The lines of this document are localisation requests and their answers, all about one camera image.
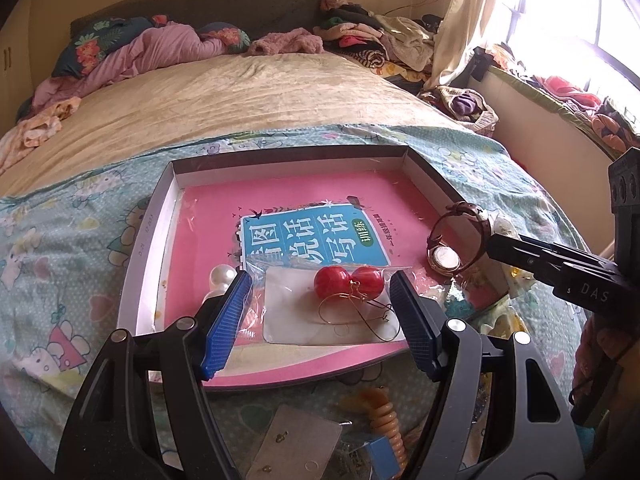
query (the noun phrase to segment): headboard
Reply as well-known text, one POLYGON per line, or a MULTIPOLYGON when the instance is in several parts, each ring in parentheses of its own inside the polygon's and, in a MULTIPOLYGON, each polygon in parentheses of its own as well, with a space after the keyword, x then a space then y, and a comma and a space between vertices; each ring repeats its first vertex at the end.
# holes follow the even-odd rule
POLYGON ((322 19, 320 0, 123 0, 71 22, 74 38, 91 22, 116 16, 133 18, 167 14, 174 22, 200 28, 211 22, 227 22, 244 30, 252 40, 268 32, 309 30, 322 19))

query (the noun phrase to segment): floral pillow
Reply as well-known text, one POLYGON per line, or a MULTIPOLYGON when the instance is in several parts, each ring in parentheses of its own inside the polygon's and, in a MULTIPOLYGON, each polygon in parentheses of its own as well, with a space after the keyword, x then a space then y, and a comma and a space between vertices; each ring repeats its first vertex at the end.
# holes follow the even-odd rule
POLYGON ((152 18, 109 18, 94 22, 60 53, 51 76, 86 77, 111 52, 131 43, 148 28, 163 27, 167 21, 167 16, 158 14, 152 18))
POLYGON ((226 45, 226 51, 229 54, 241 54, 249 48, 249 44, 251 43, 244 30, 240 30, 230 23, 209 23, 209 25, 205 25, 197 32, 203 40, 207 38, 218 38, 226 45))

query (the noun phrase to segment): curtain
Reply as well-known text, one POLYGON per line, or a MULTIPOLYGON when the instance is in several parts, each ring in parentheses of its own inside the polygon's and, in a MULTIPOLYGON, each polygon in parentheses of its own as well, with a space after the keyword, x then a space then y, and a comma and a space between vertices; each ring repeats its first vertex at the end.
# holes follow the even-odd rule
POLYGON ((496 0, 451 0, 435 37, 433 69, 425 88, 455 79, 482 42, 496 0))

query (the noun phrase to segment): beige bed sheet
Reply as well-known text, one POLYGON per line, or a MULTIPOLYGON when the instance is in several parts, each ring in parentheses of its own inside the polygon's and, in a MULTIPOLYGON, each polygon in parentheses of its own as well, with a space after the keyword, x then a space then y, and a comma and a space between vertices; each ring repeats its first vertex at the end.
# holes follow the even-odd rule
POLYGON ((373 123, 460 128, 334 54, 220 56, 103 88, 0 177, 15 196, 146 150, 265 128, 373 123))

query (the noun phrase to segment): window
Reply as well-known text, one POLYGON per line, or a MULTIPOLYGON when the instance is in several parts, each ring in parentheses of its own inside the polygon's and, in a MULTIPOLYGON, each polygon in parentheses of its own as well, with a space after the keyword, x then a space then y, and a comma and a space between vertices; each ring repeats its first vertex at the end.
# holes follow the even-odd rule
POLYGON ((498 0, 490 35, 529 72, 611 96, 640 119, 640 27, 623 0, 498 0))

